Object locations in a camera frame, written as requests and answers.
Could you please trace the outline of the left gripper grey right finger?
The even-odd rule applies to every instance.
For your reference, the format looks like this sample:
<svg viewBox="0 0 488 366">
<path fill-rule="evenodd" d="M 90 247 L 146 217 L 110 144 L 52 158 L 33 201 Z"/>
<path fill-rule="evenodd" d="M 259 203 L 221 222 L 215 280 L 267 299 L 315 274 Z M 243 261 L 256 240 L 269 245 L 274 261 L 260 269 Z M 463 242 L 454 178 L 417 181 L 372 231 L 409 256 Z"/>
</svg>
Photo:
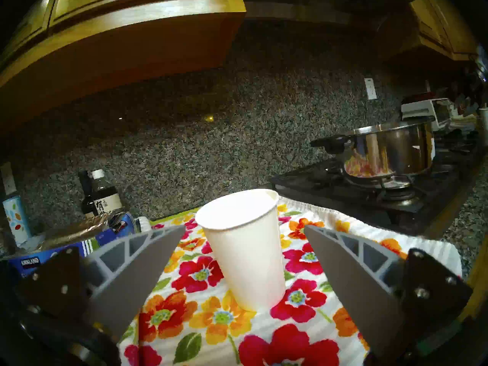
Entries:
<svg viewBox="0 0 488 366">
<path fill-rule="evenodd" d="M 419 360 L 452 339 L 473 289 L 426 250 L 405 258 L 378 242 L 306 226 L 333 292 L 373 360 Z"/>
</svg>

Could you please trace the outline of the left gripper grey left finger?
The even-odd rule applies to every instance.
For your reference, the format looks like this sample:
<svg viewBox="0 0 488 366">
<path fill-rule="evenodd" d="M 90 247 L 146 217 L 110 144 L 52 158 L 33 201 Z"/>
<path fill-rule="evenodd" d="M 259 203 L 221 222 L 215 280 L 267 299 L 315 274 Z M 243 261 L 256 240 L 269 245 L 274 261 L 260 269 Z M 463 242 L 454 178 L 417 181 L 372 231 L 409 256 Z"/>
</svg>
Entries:
<svg viewBox="0 0 488 366">
<path fill-rule="evenodd" d="M 157 284 L 185 233 L 164 227 L 115 239 L 84 256 L 77 245 L 55 250 L 22 277 L 16 292 L 41 333 L 121 337 Z"/>
</svg>

